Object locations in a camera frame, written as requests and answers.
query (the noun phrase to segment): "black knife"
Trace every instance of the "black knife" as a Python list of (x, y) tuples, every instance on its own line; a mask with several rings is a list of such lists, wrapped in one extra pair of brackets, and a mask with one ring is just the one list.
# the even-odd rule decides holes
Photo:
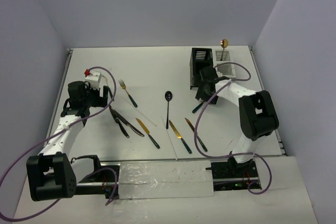
[(126, 126), (130, 127), (136, 134), (139, 136), (145, 136), (144, 134), (141, 133), (136, 127), (134, 127), (129, 121), (127, 121), (121, 114), (119, 114), (116, 110), (114, 110), (115, 114), (119, 118), (121, 122), (123, 122)]
[(111, 114), (113, 116), (114, 121), (119, 124), (119, 128), (120, 128), (121, 132), (125, 135), (125, 137), (129, 138), (130, 136), (128, 135), (128, 133), (125, 130), (124, 126), (122, 126), (121, 122), (119, 121), (119, 118), (118, 118), (118, 116), (115, 113), (115, 110), (111, 106), (109, 106), (109, 110), (110, 110), (110, 112), (111, 112)]

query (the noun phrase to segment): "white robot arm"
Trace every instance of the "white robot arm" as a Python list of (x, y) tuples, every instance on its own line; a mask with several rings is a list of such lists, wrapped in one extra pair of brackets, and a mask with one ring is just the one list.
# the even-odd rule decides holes
[[(220, 81), (219, 83), (215, 84), (216, 91), (219, 90), (221, 87), (226, 85), (230, 80)], [(231, 83), (228, 87), (224, 88), (220, 93), (218, 93), (219, 97), (223, 97), (226, 100), (232, 102), (236, 106), (239, 107), (239, 98), (243, 96), (250, 96), (255, 95), (256, 91), (246, 89), (236, 83)], [(246, 153), (252, 152), (254, 153), (257, 146), (264, 140), (265, 136), (261, 136), (256, 140), (252, 140), (248, 138), (244, 133), (241, 134), (241, 137), (238, 141), (236, 147), (232, 150), (232, 154), (236, 153)], [(252, 155), (239, 155), (235, 156), (235, 160), (237, 163), (244, 163), (252, 159)]]
[(90, 72), (85, 81), (68, 84), (69, 99), (64, 104), (61, 118), (54, 134), (64, 133), (51, 139), (37, 156), (29, 157), (27, 175), (30, 195), (34, 201), (71, 198), (77, 182), (100, 168), (96, 155), (76, 160), (72, 165), (68, 155), (79, 132), (86, 124), (90, 107), (107, 105), (108, 87), (104, 86), (100, 96), (101, 73)]
[[(201, 82), (196, 94), (197, 99), (208, 101), (223, 86), (217, 96), (225, 98), (239, 108), (240, 128), (242, 135), (236, 153), (254, 153), (257, 146), (279, 127), (279, 121), (270, 94), (263, 91), (246, 89), (227, 77), (218, 77), (215, 68), (208, 66), (200, 71)], [(215, 97), (211, 103), (216, 104)], [(251, 160), (253, 155), (238, 155), (234, 159), (238, 164)]]

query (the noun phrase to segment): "spoon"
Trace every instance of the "spoon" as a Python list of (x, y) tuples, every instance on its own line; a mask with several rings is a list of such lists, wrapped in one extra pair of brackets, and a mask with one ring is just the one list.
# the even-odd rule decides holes
[(173, 94), (171, 91), (167, 91), (166, 94), (164, 94), (164, 97), (166, 98), (166, 101), (168, 102), (167, 106), (167, 123), (166, 123), (166, 129), (169, 128), (169, 102), (173, 99)]

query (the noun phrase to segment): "white wall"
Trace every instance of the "white wall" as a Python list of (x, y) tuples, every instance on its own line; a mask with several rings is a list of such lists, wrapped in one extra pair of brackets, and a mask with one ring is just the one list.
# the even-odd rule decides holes
[(277, 0), (40, 0), (68, 47), (254, 45)]
[(278, 0), (255, 47), (320, 224), (336, 220), (335, 17), (336, 0)]
[[(0, 6), (2, 174), (23, 150), (45, 137), (66, 49), (37, 1), (0, 0)], [(26, 177), (26, 159), (0, 188), (0, 211), (9, 217), (14, 215)]]

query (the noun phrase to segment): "gold fork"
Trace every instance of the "gold fork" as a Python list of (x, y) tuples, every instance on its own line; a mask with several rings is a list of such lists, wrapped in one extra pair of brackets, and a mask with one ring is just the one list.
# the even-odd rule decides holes
[(123, 82), (123, 80), (119, 80), (119, 84), (120, 84), (120, 86), (121, 86), (121, 88), (123, 89), (123, 90), (125, 90), (126, 91), (126, 93), (128, 94), (128, 97), (130, 98), (130, 100), (131, 100), (131, 102), (133, 103), (133, 105), (134, 105), (134, 107), (138, 107), (138, 105), (137, 105), (137, 103), (134, 101), (134, 99), (131, 97), (131, 95), (129, 94), (129, 92), (127, 92), (127, 90), (126, 90), (126, 85), (125, 85), (125, 83)]

